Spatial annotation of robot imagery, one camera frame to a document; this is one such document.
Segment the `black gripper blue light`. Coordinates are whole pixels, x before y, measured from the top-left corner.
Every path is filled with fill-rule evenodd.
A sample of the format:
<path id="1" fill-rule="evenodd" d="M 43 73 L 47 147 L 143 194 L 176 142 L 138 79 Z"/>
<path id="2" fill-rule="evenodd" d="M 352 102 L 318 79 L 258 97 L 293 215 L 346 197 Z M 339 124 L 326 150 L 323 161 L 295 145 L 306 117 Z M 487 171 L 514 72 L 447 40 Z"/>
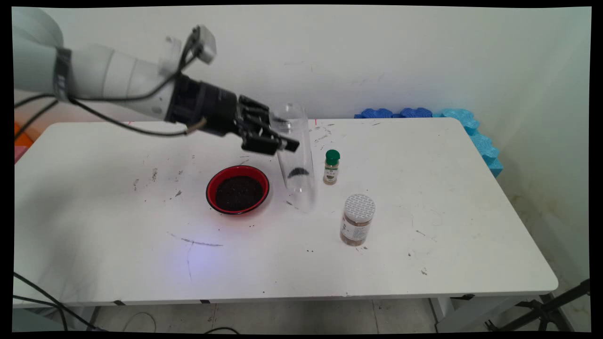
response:
<path id="1" fill-rule="evenodd" d="M 239 121 L 237 125 L 239 105 L 243 115 L 256 120 Z M 240 95 L 239 101 L 239 96 L 233 92 L 183 74 L 175 78 L 164 120 L 188 127 L 205 120 L 200 131 L 218 137 L 237 135 L 243 140 L 241 148 L 247 152 L 274 156 L 280 151 L 294 153 L 300 146 L 299 141 L 271 129 L 289 130 L 291 124 L 269 106 L 245 95 Z"/>

